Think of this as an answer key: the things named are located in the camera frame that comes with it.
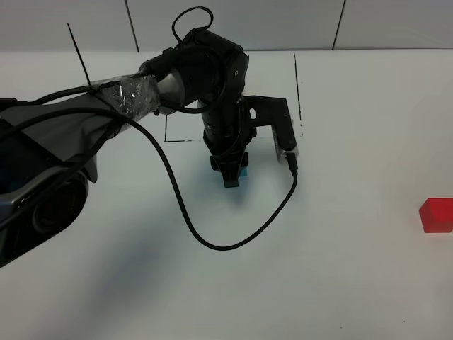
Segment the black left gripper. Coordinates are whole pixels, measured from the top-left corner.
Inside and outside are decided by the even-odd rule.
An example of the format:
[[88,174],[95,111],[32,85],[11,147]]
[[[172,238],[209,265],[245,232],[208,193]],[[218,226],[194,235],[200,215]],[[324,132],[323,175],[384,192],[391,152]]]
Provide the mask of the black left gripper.
[[240,163],[227,161],[236,153],[245,150],[246,145],[256,136],[256,129],[249,126],[250,114],[246,110],[246,96],[224,99],[215,109],[202,114],[204,124],[203,140],[210,151],[210,165],[219,168],[222,164],[222,178],[225,188],[239,186]]

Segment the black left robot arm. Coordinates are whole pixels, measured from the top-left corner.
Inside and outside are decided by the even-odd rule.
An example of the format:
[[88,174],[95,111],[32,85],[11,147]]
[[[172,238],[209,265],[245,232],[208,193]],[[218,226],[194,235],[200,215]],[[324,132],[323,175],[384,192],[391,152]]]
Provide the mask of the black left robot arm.
[[96,155],[146,115],[202,116],[213,167],[233,186],[247,164],[251,133],[240,111],[248,55],[194,29],[131,75],[1,100],[1,264],[59,234],[79,216],[97,181]]

